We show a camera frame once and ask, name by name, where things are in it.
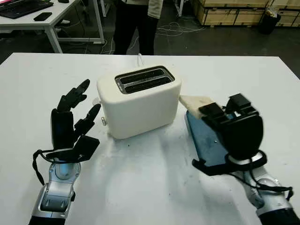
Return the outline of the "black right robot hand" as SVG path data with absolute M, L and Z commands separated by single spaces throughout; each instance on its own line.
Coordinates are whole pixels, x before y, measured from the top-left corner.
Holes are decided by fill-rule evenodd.
M 199 112 L 231 157 L 245 160 L 258 153 L 263 140 L 263 119 L 241 93 L 230 96 L 225 108 L 211 103 L 199 107 Z

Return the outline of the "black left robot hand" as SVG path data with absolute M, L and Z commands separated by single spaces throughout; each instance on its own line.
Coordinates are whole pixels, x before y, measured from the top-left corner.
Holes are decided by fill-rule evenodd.
M 52 144 L 55 150 L 72 148 L 75 142 L 94 126 L 101 104 L 95 104 L 86 117 L 74 123 L 71 109 L 87 98 L 85 91 L 90 85 L 86 79 L 78 87 L 72 88 L 66 95 L 61 96 L 56 108 L 51 112 Z

